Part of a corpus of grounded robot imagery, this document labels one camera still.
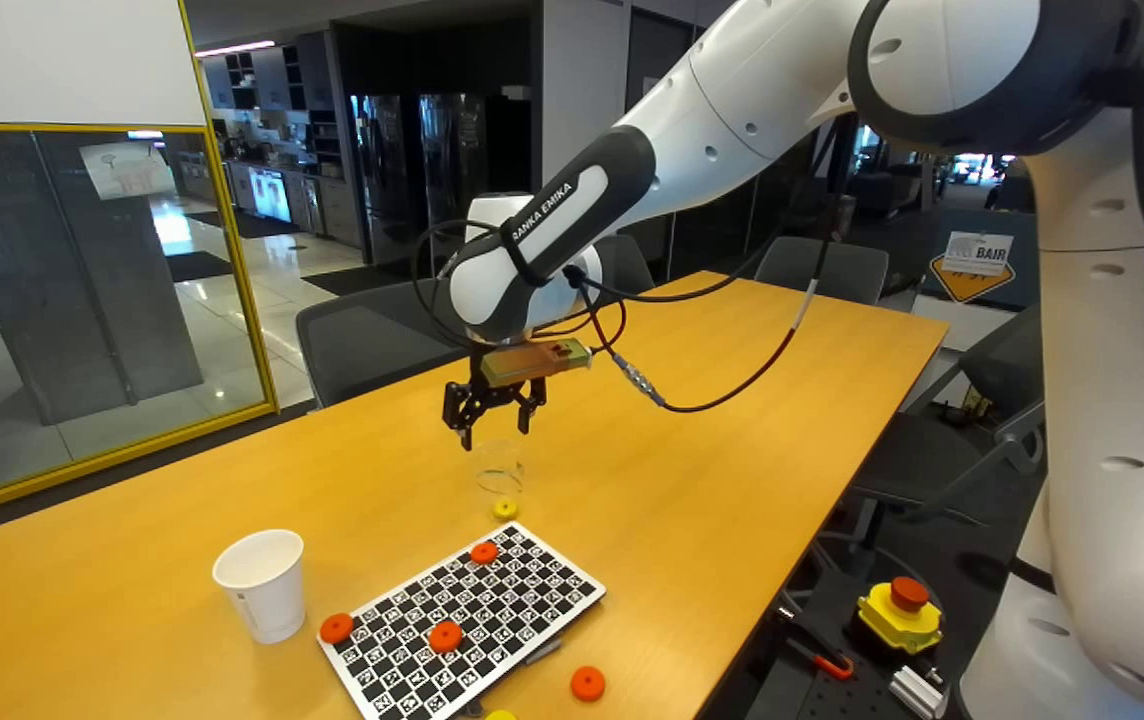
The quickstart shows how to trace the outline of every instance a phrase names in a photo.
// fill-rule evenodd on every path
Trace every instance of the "white robotic arm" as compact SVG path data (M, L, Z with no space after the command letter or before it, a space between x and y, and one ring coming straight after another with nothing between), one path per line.
M1144 0L740 0L450 255L456 316L524 341L548 321L532 291L595 235L731 190L853 104L882 135L1031 157L1050 439L1031 530L1046 519L1054 592L1008 585L968 706L1144 714Z

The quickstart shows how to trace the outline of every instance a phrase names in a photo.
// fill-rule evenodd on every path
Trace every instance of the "yellow table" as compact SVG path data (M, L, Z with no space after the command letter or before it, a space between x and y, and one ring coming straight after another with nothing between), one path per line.
M622 353L672 398L731 389L800 296L731 283L630 303ZM595 358L552 381L524 439L524 525L609 585L564 648L513 670L486 706L690 714L848 486L942 329L815 299L750 393L667 417ZM463 363L257 431L0 526L0 714L357 714L311 629L485 536L477 454L438 427ZM513 408L480 420L480 447ZM210 589L210 557L285 525L309 541L309 632L257 648ZM576 705L570 669L609 676Z

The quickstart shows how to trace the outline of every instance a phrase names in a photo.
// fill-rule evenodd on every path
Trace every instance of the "glass wall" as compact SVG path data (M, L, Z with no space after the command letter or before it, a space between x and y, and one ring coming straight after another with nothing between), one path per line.
M203 130L0 130L0 498L273 411Z

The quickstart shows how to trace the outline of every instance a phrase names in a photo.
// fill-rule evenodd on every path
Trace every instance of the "ceiling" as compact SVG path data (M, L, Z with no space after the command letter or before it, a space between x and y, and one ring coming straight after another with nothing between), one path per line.
M183 0L197 46L291 35L326 20L369 29L486 25L524 14L535 0Z

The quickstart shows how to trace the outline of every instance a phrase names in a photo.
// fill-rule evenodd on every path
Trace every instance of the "orange game piece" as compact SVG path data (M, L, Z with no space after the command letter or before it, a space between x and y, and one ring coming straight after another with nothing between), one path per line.
M443 624L434 624L430 632L428 632L428 648L430 650L456 650L459 648L459 624L450 624L450 621L443 621Z
M592 699L598 699L604 691L609 691L609 679L604 679L598 669L584 665L584 669L570 670L570 694L576 694L576 699L592 705Z
M334 616L326 616L326 621L318 624L318 640L322 640L322 643L345 643L349 632L357 632L357 621L351 621L349 612L334 612Z
M495 564L495 561L499 561L499 549L495 549L493 541L485 541L485 544L477 544L477 549L467 550L467 561L473 561L473 564Z

